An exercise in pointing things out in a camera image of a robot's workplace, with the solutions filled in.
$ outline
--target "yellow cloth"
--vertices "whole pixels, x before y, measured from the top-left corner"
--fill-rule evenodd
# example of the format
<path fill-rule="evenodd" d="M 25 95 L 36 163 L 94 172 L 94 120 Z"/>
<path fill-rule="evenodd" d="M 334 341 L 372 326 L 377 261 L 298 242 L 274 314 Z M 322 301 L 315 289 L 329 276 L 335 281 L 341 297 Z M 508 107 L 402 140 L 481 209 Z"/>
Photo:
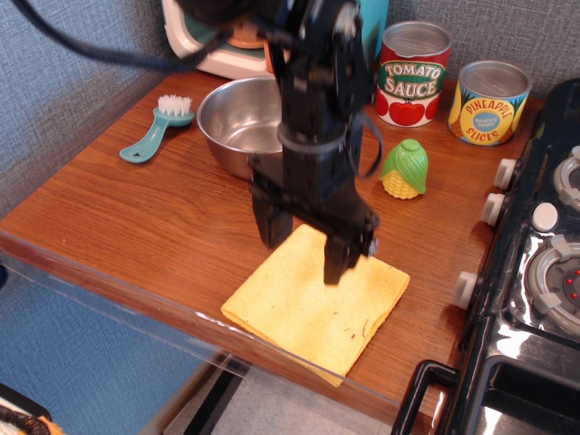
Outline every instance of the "yellow cloth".
<path fill-rule="evenodd" d="M 300 226 L 226 301 L 221 311 L 276 346 L 346 376 L 397 304 L 409 275 L 361 256 L 339 285 L 324 284 L 326 236 Z M 335 386 L 342 379 L 310 370 Z"/>

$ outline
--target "floor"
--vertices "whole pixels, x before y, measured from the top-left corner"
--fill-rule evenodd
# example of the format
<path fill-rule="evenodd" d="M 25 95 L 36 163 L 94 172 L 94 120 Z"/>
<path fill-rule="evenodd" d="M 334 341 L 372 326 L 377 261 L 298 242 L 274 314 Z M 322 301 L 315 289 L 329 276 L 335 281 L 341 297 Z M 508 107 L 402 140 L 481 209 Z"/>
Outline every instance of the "floor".
<path fill-rule="evenodd" d="M 188 426 L 216 383 L 215 371 L 164 435 L 336 434 L 388 435 L 391 427 L 297 384 L 250 368 L 218 420 L 204 430 Z"/>

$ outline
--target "black cable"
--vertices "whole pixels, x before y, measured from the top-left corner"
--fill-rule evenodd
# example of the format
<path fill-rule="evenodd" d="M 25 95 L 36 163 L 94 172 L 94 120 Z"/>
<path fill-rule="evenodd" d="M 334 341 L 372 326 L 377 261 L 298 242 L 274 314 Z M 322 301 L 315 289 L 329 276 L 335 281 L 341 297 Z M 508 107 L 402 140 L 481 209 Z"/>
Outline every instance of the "black cable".
<path fill-rule="evenodd" d="M 369 115 L 367 115 L 365 112 L 361 111 L 361 112 L 357 113 L 355 116 L 358 119 L 358 121 L 360 121 L 362 123 L 363 126 L 366 126 L 366 128 L 368 128 L 371 131 L 371 133 L 374 135 L 374 137 L 377 138 L 377 141 L 379 141 L 379 153 L 377 155 L 377 158 L 374 161 L 374 163 L 372 164 L 369 171 L 364 175 L 361 175 L 361 173 L 359 172 L 359 170 L 356 167 L 357 165 L 354 164 L 353 156 L 352 156 L 350 147 L 348 147 L 348 142 L 347 142 L 346 147 L 345 147 L 346 148 L 346 157 L 348 159 L 348 164 L 351 167 L 351 169 L 353 170 L 354 176 L 359 178 L 359 179 L 367 179 L 372 174 L 374 174 L 374 172 L 376 172 L 376 170 L 381 165 L 382 155 L 384 153 L 384 144 L 382 142 L 381 131 L 376 126 L 376 124 L 374 122 L 372 122 L 371 118 L 369 118 Z"/>
<path fill-rule="evenodd" d="M 232 35 L 231 31 L 220 32 L 202 48 L 184 59 L 160 58 L 144 53 L 130 53 L 106 49 L 79 41 L 46 23 L 26 0 L 12 0 L 12 2 L 22 15 L 38 30 L 58 44 L 77 54 L 99 62 L 147 68 L 165 73 L 187 73 L 195 70 L 208 54 L 217 50 Z"/>
<path fill-rule="evenodd" d="M 0 290 L 5 286 L 6 281 L 8 281 L 8 269 L 0 264 Z"/>

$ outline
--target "metal bowl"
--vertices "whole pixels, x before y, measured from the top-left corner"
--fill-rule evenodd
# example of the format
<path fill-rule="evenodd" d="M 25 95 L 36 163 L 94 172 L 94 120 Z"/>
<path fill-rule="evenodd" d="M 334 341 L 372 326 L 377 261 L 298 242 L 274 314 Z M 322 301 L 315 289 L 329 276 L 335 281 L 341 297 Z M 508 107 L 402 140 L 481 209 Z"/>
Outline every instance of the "metal bowl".
<path fill-rule="evenodd" d="M 249 157 L 282 152 L 277 136 L 281 116 L 276 79 L 264 76 L 234 80 L 215 89 L 199 105 L 197 118 L 221 167 L 250 179 Z"/>

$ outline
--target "toy corn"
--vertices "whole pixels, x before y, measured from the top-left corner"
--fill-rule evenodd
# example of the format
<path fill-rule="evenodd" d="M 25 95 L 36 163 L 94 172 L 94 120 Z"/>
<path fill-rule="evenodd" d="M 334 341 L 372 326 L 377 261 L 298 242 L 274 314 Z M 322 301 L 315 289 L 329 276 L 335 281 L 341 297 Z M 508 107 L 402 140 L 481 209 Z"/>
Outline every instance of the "toy corn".
<path fill-rule="evenodd" d="M 406 139 L 389 153 L 379 179 L 390 195 L 411 199 L 427 191 L 428 168 L 423 147 L 416 140 Z"/>

